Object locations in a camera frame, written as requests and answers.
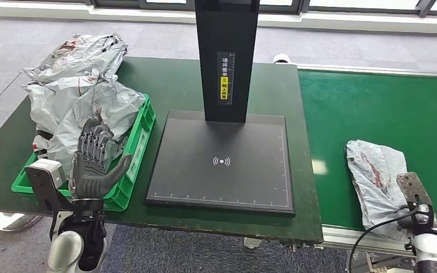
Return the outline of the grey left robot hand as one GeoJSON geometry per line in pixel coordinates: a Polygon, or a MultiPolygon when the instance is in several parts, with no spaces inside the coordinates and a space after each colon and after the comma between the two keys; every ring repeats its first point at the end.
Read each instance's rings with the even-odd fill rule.
{"type": "Polygon", "coordinates": [[[102,199],[129,169],[130,154],[121,156],[112,170],[105,168],[105,149],[111,139],[112,132],[100,117],[93,116],[84,123],[71,161],[68,182],[74,199],[102,199]]]}

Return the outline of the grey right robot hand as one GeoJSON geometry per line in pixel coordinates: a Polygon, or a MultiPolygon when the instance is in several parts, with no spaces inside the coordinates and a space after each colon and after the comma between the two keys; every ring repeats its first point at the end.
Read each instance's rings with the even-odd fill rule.
{"type": "Polygon", "coordinates": [[[421,204],[418,211],[409,217],[397,221],[399,229],[414,234],[417,231],[426,231],[437,228],[437,216],[431,205],[421,204]]]}

